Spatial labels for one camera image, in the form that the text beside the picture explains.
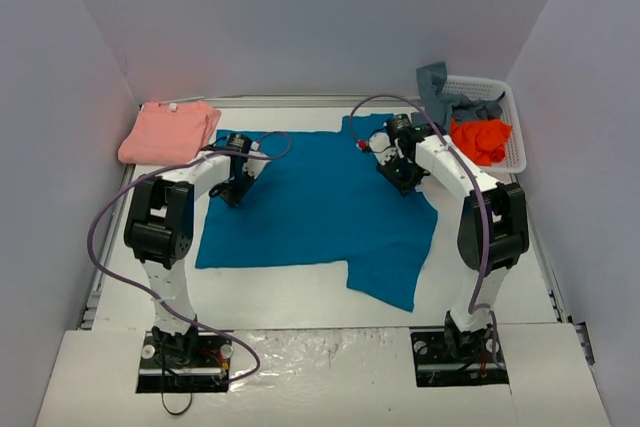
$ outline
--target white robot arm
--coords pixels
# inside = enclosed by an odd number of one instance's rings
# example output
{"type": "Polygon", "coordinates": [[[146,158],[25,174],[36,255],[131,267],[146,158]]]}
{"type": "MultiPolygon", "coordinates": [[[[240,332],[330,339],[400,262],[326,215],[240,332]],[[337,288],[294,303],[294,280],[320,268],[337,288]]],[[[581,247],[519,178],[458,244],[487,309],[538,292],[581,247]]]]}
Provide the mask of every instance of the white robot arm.
{"type": "Polygon", "coordinates": [[[435,177],[462,204],[458,249],[467,265],[462,287],[445,319],[447,346],[455,357],[465,351],[491,323],[489,307],[495,303],[502,281],[522,253],[529,248],[529,233],[524,191],[517,183],[504,185],[469,160],[445,136],[448,145],[434,134],[429,125],[414,126],[405,114],[396,115],[385,123],[385,132],[375,134],[368,150],[378,160],[378,171],[401,194],[413,191],[425,175],[435,177]],[[460,166],[458,156],[473,173],[482,191],[489,218],[489,256],[485,276],[474,299],[478,284],[482,249],[480,208],[468,173],[460,166]],[[470,309],[470,305],[485,305],[470,309]]]}
{"type": "MultiPolygon", "coordinates": [[[[212,151],[235,151],[265,157],[258,144],[231,134],[224,147],[208,146],[189,164],[138,185],[125,227],[125,244],[147,273],[152,290],[176,312],[195,320],[189,301],[184,259],[193,240],[195,201],[205,193],[237,205],[267,165],[267,160],[212,156],[212,151]]],[[[197,329],[155,305],[152,335],[175,356],[189,358],[197,329]]]]}

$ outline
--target white wall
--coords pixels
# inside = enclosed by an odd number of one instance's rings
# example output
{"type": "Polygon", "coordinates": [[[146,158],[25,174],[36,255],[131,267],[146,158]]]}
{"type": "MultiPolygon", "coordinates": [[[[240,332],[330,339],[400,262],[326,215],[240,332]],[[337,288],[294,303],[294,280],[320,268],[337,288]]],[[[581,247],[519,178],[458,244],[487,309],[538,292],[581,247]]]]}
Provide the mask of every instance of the white wall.
{"type": "Polygon", "coordinates": [[[416,91],[505,78],[546,0],[84,0],[139,99],[416,91]]]}
{"type": "Polygon", "coordinates": [[[640,418],[640,0],[549,0],[508,81],[545,253],[614,425],[640,418]]]}
{"type": "Polygon", "coordinates": [[[135,106],[81,0],[0,0],[0,425],[33,425],[135,106]]]}

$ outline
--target white platform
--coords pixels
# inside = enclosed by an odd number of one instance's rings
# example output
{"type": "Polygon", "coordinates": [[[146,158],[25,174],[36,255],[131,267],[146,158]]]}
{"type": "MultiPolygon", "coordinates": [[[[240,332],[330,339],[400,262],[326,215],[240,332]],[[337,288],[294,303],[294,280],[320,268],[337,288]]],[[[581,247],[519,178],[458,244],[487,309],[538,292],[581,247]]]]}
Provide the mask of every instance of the white platform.
{"type": "MultiPolygon", "coordinates": [[[[224,108],[219,127],[338,131],[342,117],[349,111],[346,107],[224,108]]],[[[408,110],[394,106],[361,109],[362,115],[374,112],[408,110]]],[[[135,176],[150,170],[151,167],[139,166],[135,176]]],[[[186,262],[191,301],[200,320],[221,329],[235,330],[441,325],[456,296],[460,273],[466,268],[455,244],[460,206],[433,179],[426,180],[424,192],[439,217],[432,249],[418,281],[413,313],[348,290],[345,262],[196,270],[193,265],[209,201],[208,197],[201,198],[196,205],[195,239],[186,262]]],[[[146,282],[143,269],[124,245],[123,231],[124,220],[118,226],[108,266],[119,274],[146,282]]],[[[555,322],[533,249],[521,258],[505,280],[495,309],[501,324],[555,322]]],[[[145,330],[152,322],[153,307],[146,294],[106,279],[94,330],[145,330]]]]}
{"type": "MultiPolygon", "coordinates": [[[[417,388],[406,328],[240,332],[264,361],[226,394],[197,394],[180,418],[135,394],[142,332],[68,332],[38,427],[608,426],[575,331],[501,329],[510,386],[417,388]]],[[[232,370],[252,359],[241,349],[232,370]]],[[[179,409],[184,395],[167,396],[179,409]]]]}
{"type": "MultiPolygon", "coordinates": [[[[230,108],[219,126],[336,131],[348,111],[230,108]]],[[[138,167],[136,175],[149,170],[138,167]]],[[[187,257],[192,303],[200,320],[247,340],[263,361],[261,371],[229,393],[197,394],[187,414],[170,417],[158,395],[135,394],[142,339],[153,319],[151,302],[106,279],[93,331],[68,332],[64,338],[38,426],[609,425],[573,326],[556,323],[533,249],[507,277],[495,306],[510,386],[415,386],[406,327],[441,325],[465,268],[455,245],[459,206],[434,182],[424,190],[439,220],[412,314],[348,290],[341,262],[196,270],[208,202],[201,199],[187,257]]],[[[122,224],[108,265],[145,282],[124,246],[122,224]]],[[[237,348],[232,371],[252,365],[237,348]]],[[[187,399],[167,400],[179,409],[187,399]]]]}

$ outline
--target red cloth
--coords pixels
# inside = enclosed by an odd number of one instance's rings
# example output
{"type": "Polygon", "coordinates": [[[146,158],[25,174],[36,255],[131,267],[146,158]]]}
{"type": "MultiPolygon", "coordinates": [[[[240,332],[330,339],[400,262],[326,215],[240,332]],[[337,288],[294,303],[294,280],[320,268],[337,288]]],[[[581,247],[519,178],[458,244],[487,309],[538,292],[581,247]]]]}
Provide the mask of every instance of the red cloth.
{"type": "Polygon", "coordinates": [[[118,150],[123,164],[176,165],[193,159],[209,143],[220,111],[199,100],[147,102],[118,150]]]}
{"type": "Polygon", "coordinates": [[[504,144],[512,127],[501,120],[477,120],[456,124],[451,121],[449,135],[453,143],[476,165],[489,166],[504,160],[504,144]]]}

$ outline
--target plastic basket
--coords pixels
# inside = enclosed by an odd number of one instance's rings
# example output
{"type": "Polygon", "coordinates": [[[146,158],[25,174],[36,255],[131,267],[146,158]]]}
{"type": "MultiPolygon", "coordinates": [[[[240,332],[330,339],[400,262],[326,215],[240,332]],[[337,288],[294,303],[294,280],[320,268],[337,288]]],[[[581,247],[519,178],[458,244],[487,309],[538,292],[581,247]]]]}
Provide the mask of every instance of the plastic basket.
{"type": "Polygon", "coordinates": [[[451,94],[464,94],[470,99],[495,99],[504,92],[504,99],[500,102],[502,107],[500,120],[513,127],[511,137],[506,144],[507,155],[499,164],[493,164],[491,167],[483,166],[482,169],[486,172],[510,174],[517,174],[525,169],[527,158],[524,154],[522,131],[518,121],[516,101],[508,84],[499,80],[450,75],[447,77],[443,91],[451,94]]]}

